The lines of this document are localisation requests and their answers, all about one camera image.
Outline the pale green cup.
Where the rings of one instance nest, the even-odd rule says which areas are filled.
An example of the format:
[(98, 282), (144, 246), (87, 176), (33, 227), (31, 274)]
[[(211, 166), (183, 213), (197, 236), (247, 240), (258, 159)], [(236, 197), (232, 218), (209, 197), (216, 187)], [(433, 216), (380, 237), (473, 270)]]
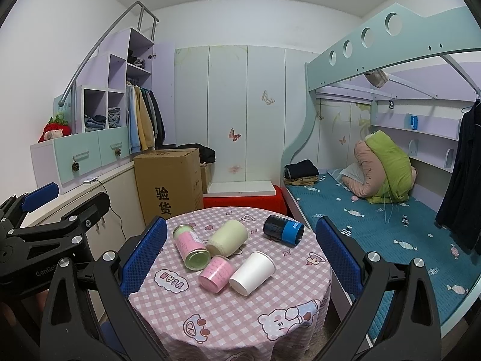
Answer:
[(245, 225), (237, 220), (225, 222), (206, 244), (210, 255), (229, 258), (247, 241), (249, 233)]

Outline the white paper cup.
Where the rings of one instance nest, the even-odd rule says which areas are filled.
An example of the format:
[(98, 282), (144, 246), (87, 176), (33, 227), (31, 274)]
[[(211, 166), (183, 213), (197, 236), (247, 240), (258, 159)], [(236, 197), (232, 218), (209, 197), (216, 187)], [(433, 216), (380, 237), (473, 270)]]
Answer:
[(254, 251), (229, 279), (230, 286), (247, 297), (276, 272), (275, 262), (266, 254)]

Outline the red strawberry plush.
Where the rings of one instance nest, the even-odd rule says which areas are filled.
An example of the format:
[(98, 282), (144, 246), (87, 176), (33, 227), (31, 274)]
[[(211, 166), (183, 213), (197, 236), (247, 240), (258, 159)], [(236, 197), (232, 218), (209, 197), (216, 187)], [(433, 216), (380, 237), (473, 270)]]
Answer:
[(68, 121), (65, 119), (64, 114), (57, 113), (54, 117), (51, 117), (47, 125), (44, 126), (38, 142), (42, 143), (47, 140), (62, 138), (71, 134), (72, 129)]

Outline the white low cupboard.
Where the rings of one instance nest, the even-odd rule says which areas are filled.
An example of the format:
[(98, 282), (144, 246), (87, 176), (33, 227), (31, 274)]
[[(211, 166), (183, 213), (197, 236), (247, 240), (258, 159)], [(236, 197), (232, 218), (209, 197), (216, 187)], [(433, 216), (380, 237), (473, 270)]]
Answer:
[(100, 175), (92, 184), (82, 184), (58, 196), (28, 214), (22, 226), (56, 223), (85, 205), (89, 219), (96, 221), (87, 223), (90, 229), (85, 236), (95, 259), (109, 250), (118, 251), (145, 229), (132, 162)]

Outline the folded jeans stack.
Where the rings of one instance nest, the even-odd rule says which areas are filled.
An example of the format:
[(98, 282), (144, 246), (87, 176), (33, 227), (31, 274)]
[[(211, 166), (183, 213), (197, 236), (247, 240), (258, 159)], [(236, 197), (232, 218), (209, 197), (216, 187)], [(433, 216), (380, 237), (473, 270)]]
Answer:
[(107, 116), (84, 115), (84, 127), (86, 132), (104, 130), (106, 128), (118, 128), (121, 126), (121, 109), (119, 107), (108, 108)]

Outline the pink checkered tablecloth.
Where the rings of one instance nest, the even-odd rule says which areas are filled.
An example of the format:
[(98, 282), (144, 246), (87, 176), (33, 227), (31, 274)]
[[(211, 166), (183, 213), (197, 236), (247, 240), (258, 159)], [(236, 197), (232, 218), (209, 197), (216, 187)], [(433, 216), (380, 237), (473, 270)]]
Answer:
[(240, 267), (254, 251), (267, 254), (276, 272), (251, 295), (231, 286), (212, 293), (185, 267), (168, 238), (140, 290), (129, 300), (171, 360), (300, 360), (321, 335), (329, 307), (331, 269), (307, 228), (291, 247), (264, 236), (269, 211), (246, 207), (202, 209), (168, 219), (169, 231), (189, 225), (202, 242), (229, 220), (248, 231), (230, 258)]

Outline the purple stair shelf unit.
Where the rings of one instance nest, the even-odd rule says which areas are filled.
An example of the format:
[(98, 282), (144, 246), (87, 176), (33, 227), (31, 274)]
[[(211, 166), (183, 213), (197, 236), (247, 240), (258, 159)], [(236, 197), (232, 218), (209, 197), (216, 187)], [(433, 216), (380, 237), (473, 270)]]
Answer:
[(108, 108), (126, 110), (128, 82), (153, 92), (166, 131), (165, 145), (175, 144), (174, 44), (151, 42), (128, 28), (114, 37), (87, 63), (75, 85), (74, 130), (84, 132), (84, 115), (107, 116)]

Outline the dark hanging coats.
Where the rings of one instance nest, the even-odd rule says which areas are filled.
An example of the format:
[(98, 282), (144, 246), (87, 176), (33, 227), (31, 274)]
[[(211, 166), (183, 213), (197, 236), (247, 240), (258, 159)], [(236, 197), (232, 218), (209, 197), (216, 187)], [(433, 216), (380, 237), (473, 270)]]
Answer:
[(165, 141), (166, 131), (165, 131), (165, 127), (164, 127), (164, 124), (163, 124), (161, 112), (160, 112), (160, 109), (158, 108), (158, 103), (157, 103), (157, 100), (155, 98), (155, 95), (150, 90), (147, 90), (147, 93), (149, 95), (149, 99), (151, 100), (154, 115), (155, 115), (155, 120), (156, 120), (156, 122), (155, 122), (155, 125), (156, 125), (156, 128), (157, 128), (156, 147), (160, 148)]

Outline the white pillow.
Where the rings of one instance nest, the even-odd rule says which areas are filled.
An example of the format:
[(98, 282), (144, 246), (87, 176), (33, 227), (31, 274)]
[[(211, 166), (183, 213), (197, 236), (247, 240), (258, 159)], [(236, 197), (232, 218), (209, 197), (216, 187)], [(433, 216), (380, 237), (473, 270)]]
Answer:
[(341, 170), (340, 174), (344, 177), (355, 180), (359, 184), (364, 184), (365, 182), (364, 172), (357, 162), (353, 162)]

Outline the small cardboard box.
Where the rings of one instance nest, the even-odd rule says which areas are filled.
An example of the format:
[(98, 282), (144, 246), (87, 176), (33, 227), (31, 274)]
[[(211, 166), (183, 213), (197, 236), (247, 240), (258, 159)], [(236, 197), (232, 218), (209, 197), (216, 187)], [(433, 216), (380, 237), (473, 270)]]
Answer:
[(211, 164), (201, 164), (201, 183), (202, 192), (207, 194), (210, 188), (212, 176), (211, 176)]

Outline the black bag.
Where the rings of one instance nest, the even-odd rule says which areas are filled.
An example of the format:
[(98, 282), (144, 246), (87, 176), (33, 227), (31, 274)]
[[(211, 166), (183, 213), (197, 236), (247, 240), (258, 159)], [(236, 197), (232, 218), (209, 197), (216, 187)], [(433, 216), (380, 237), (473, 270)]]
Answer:
[(213, 164), (216, 161), (215, 151), (210, 147), (205, 147), (200, 143), (188, 143), (179, 145), (177, 149), (194, 149), (199, 152), (199, 159), (201, 164)]

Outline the red storage box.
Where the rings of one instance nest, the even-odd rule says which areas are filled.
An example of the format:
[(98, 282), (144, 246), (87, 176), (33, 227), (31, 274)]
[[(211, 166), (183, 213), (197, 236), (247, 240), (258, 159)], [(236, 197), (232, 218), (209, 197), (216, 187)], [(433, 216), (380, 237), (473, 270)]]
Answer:
[(213, 207), (251, 207), (265, 209), (278, 214), (287, 215), (288, 206), (284, 200), (282, 190), (274, 186), (276, 193), (273, 196), (227, 196), (227, 197), (204, 197), (204, 208)]

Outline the small blue box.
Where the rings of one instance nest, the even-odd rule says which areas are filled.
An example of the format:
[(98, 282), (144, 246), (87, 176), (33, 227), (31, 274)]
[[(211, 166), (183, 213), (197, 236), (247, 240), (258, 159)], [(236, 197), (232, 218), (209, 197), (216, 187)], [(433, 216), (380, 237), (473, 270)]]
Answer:
[(417, 131), (418, 130), (418, 117), (417, 117), (417, 115), (407, 113), (404, 116), (403, 127), (406, 130)]

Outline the white butterfly wardrobe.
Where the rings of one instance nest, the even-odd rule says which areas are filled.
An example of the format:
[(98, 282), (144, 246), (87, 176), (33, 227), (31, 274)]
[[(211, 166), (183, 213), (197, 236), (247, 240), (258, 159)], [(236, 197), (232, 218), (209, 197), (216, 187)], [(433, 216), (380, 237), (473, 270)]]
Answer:
[(306, 106), (309, 51), (279, 47), (177, 49), (175, 139), (214, 149), (218, 183), (280, 184), (280, 160), (297, 138)]

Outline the purple wall shelves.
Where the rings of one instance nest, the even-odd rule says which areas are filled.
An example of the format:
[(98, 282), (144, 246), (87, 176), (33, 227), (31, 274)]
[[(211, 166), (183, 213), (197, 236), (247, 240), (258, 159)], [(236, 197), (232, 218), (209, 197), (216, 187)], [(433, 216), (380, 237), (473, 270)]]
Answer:
[(434, 168), (451, 173), (459, 142), (461, 121), (435, 115), (410, 113), (418, 117), (418, 130), (403, 127), (404, 116), (391, 102), (372, 102), (371, 126), (374, 132), (383, 131), (408, 156)]

